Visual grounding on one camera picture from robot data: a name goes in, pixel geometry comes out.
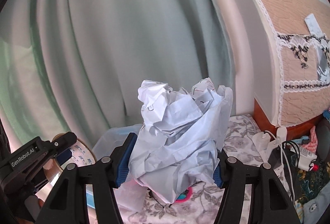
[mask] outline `crumpled white paper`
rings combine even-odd
[[[214,183],[228,128],[233,92],[209,78],[191,93],[173,91],[166,83],[143,81],[138,90],[143,102],[144,126],[128,167],[136,181],[149,187],[165,203],[173,203],[196,181]]]

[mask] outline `silver bolt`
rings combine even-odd
[[[67,168],[68,170],[72,170],[72,169],[75,168],[75,164],[74,164],[74,163],[70,163],[70,164],[68,164],[68,165],[66,166],[66,168]]]
[[[235,157],[230,156],[230,157],[228,157],[227,161],[231,164],[234,164],[234,163],[236,163],[237,159]]]
[[[106,163],[110,162],[110,160],[111,160],[111,158],[109,156],[105,156],[101,159],[101,162],[106,164]]]
[[[272,166],[271,166],[269,163],[263,163],[262,166],[263,166],[265,169],[270,169],[270,168],[272,168]]]

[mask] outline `curtain fold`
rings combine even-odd
[[[25,143],[71,130],[89,145],[142,122],[145,79],[234,87],[211,0],[8,0],[0,14],[0,117]]]

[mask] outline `tape roll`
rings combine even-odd
[[[52,141],[64,135],[64,133],[56,135]],[[96,157],[93,152],[86,146],[86,144],[77,138],[77,142],[73,144],[70,148],[72,152],[72,157],[66,161],[62,166],[59,165],[56,158],[50,159],[44,165],[44,173],[47,180],[52,186],[55,185],[56,181],[62,174],[63,170],[69,163],[75,163],[77,166],[92,165],[96,162]]]

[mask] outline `floral tablecloth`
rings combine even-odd
[[[230,117],[224,150],[245,164],[259,166],[263,163],[251,137],[260,132],[249,114]],[[146,195],[141,212],[119,208],[125,224],[209,224],[216,218],[223,191],[215,184],[199,183],[183,203],[166,205],[161,200]],[[251,186],[245,188],[244,205],[240,223],[246,224],[250,210]]]

